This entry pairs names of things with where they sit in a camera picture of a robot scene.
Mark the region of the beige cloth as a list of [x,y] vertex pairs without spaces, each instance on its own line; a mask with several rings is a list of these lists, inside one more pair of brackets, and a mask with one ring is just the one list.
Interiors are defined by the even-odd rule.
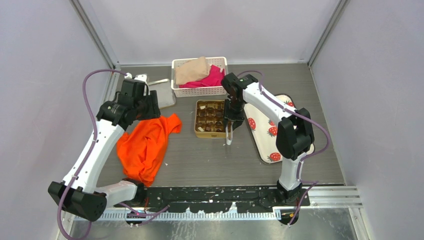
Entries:
[[202,80],[209,76],[210,70],[211,66],[204,56],[189,60],[175,68],[175,82],[177,85],[184,85]]

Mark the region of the pink cloth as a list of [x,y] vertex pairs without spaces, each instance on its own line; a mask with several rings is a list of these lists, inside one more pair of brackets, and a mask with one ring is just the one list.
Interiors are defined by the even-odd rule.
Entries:
[[221,81],[226,74],[225,68],[220,68],[216,65],[210,65],[209,75],[197,81],[189,81],[185,84],[179,85],[180,88],[201,88],[201,87],[219,87]]

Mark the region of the strawberry pattern tray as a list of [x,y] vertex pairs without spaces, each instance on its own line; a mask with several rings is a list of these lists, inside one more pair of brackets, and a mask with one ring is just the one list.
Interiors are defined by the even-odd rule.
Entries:
[[265,164],[281,162],[283,156],[276,147],[278,132],[276,124],[252,104],[244,106],[244,113],[259,159]]

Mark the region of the silver box lid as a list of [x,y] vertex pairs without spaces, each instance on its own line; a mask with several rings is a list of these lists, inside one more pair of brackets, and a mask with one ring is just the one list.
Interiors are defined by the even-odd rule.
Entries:
[[172,107],[176,104],[176,97],[168,78],[148,82],[150,91],[156,91],[159,109]]

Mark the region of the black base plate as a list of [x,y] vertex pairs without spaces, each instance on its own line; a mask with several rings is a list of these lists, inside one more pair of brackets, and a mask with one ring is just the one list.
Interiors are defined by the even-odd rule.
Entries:
[[309,196],[301,189],[285,199],[273,185],[265,186],[198,186],[198,187],[144,187],[124,204],[146,207],[151,212],[167,208],[169,213],[203,212],[226,213],[235,207],[238,214],[271,213],[276,207],[296,208],[309,206]]

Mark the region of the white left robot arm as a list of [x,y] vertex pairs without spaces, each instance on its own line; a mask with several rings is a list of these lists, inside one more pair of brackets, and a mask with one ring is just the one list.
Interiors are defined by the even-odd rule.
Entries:
[[118,183],[97,187],[100,173],[119,138],[135,120],[160,116],[156,90],[150,90],[148,76],[125,77],[116,101],[106,101],[96,115],[96,130],[86,143],[73,168],[61,182],[51,182],[47,191],[61,209],[85,220],[97,221],[105,209],[128,201],[141,206],[146,200],[142,183],[124,178]]

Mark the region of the white plastic basket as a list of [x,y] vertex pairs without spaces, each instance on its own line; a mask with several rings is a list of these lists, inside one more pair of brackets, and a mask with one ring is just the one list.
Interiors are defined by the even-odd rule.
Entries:
[[[186,97],[201,97],[201,96],[221,96],[225,95],[227,92],[222,86],[206,86],[206,87],[197,87],[197,88],[180,88],[176,84],[175,69],[180,67],[188,61],[194,60],[195,58],[180,58],[174,59],[171,62],[171,77],[170,84],[171,89],[176,98],[186,98]],[[227,58],[224,56],[215,56],[215,57],[206,57],[206,61],[210,65],[217,66],[221,68],[225,73],[229,73]]]

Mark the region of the orange cloth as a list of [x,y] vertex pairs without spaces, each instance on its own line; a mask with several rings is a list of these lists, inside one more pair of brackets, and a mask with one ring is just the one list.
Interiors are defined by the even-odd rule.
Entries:
[[165,158],[169,135],[180,133],[182,126],[173,113],[169,117],[142,120],[131,133],[125,132],[116,143],[123,173],[150,187]]

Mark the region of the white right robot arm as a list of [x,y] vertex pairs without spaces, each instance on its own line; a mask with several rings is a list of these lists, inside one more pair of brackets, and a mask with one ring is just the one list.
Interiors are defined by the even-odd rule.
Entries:
[[245,121],[245,104],[251,104],[275,124],[275,146],[282,156],[276,193],[281,204],[291,205],[302,188],[299,164],[315,141],[310,113],[279,100],[251,74],[237,77],[229,73],[223,77],[221,85],[228,94],[223,107],[223,128],[228,145],[232,143],[233,131]]

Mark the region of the gold chocolate tray box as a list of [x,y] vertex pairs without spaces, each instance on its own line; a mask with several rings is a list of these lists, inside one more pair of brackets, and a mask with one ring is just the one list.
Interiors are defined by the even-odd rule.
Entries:
[[200,139],[225,139],[224,100],[198,100],[195,105],[194,134]]

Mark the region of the metal tongs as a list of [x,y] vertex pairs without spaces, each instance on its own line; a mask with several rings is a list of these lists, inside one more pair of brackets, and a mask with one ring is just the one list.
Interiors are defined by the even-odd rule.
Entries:
[[231,122],[229,122],[225,128],[225,141],[228,146],[230,146],[233,141],[233,124]]

